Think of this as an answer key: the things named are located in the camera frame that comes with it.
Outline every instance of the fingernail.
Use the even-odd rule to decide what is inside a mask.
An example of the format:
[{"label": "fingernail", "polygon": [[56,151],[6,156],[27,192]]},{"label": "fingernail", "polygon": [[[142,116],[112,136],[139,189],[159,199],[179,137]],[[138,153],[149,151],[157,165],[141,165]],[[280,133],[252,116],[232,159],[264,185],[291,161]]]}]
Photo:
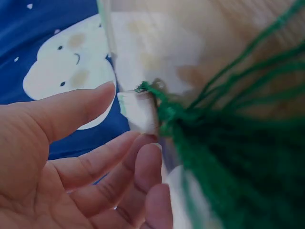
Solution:
[{"label": "fingernail", "polygon": [[108,82],[106,82],[106,83],[103,83],[102,85],[98,86],[97,88],[100,88],[100,87],[105,87],[105,86],[108,86],[108,85],[111,85],[111,84],[113,84],[113,85],[114,85],[114,83],[113,83],[113,81],[112,81],[112,80],[110,80],[110,81],[108,81]]},{"label": "fingernail", "polygon": [[157,147],[160,149],[160,151],[162,152],[162,145],[160,145],[160,144],[157,143],[157,142],[152,143],[152,144],[154,144],[155,146],[157,146]]}]

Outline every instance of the palm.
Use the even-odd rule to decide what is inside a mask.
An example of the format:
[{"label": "palm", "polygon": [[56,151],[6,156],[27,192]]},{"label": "palm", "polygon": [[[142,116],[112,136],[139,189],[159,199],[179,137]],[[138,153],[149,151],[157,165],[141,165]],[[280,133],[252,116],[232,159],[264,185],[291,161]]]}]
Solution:
[{"label": "palm", "polygon": [[[112,93],[108,85],[0,108],[5,123],[0,130],[0,226],[132,229],[143,223],[146,202],[142,228],[171,227],[168,189],[158,185],[161,154],[152,137],[128,132],[78,158],[46,162],[49,143],[97,117]],[[110,169],[98,185],[89,185]],[[154,207],[156,199],[161,204]],[[159,214],[165,218],[156,220]]]}]

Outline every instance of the green yarn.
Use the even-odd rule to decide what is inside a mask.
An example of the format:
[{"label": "green yarn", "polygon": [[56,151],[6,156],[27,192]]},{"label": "green yarn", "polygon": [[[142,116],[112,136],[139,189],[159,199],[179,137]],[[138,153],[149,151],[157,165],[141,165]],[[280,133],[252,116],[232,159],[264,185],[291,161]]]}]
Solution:
[{"label": "green yarn", "polygon": [[[229,75],[222,85],[215,86],[304,5],[305,0],[295,1],[236,60],[221,70],[187,108],[169,101],[147,82],[139,86],[161,100],[158,115],[162,134],[173,138],[185,171],[196,177],[212,211],[226,229],[305,228],[305,116],[272,120],[239,113],[248,107],[291,101],[305,94],[305,83],[264,96],[255,94],[283,75],[304,72],[305,62],[298,57],[305,52],[305,40]],[[215,108],[242,79],[262,70],[261,77],[255,78],[222,108]],[[196,210],[185,174],[182,184],[193,226],[199,229],[202,217]]]}]

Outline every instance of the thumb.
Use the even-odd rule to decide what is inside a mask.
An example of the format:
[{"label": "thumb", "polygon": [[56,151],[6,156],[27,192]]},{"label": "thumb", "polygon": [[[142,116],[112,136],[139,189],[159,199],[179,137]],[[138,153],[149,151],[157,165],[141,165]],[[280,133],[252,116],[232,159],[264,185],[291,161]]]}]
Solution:
[{"label": "thumb", "polygon": [[108,82],[96,89],[75,90],[24,105],[52,143],[100,116],[114,96],[115,86]]}]

